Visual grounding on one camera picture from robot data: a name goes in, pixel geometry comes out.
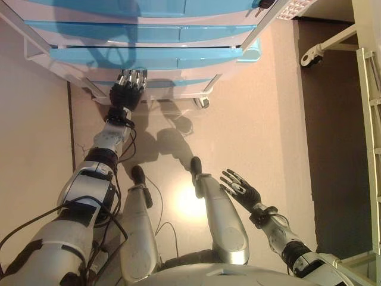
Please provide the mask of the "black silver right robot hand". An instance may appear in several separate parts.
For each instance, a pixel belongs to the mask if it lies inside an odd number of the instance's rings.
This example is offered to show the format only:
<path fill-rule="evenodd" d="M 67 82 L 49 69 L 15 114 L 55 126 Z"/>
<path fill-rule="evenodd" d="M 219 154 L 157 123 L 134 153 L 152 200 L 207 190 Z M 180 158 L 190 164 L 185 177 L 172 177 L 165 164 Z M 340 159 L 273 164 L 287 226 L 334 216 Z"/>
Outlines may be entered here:
<path fill-rule="evenodd" d="M 231 169 L 222 171 L 220 188 L 234 198 L 248 212 L 252 213 L 257 204 L 261 203 L 259 192 L 241 175 Z"/>

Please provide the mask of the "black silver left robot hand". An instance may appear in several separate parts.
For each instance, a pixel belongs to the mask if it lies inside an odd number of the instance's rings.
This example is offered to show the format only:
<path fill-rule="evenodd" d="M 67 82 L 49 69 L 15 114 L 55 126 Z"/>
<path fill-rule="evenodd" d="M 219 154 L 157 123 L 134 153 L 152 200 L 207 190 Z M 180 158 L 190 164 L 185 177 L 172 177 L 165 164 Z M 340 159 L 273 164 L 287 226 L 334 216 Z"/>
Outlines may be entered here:
<path fill-rule="evenodd" d="M 147 75 L 147 70 L 121 70 L 110 89 L 111 105 L 134 111 L 145 92 Z"/>

